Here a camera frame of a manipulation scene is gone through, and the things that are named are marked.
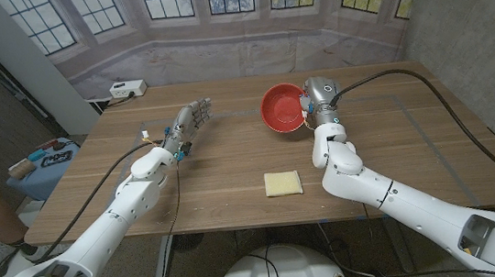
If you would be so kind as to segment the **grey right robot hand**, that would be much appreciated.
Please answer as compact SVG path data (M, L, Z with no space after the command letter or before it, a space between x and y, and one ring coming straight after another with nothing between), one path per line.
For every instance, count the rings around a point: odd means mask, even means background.
M311 114L319 127L322 124L339 123L339 114L335 106L330 106L338 86L329 78L310 77L303 84L303 95L300 96L300 106Z

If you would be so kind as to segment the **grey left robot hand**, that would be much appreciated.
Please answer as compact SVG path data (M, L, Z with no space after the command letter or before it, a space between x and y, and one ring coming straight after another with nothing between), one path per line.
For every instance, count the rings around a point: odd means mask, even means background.
M205 97L184 106L173 121L170 133L166 135L161 147L171 154L188 150L198 129L211 118L211 105L211 99Z

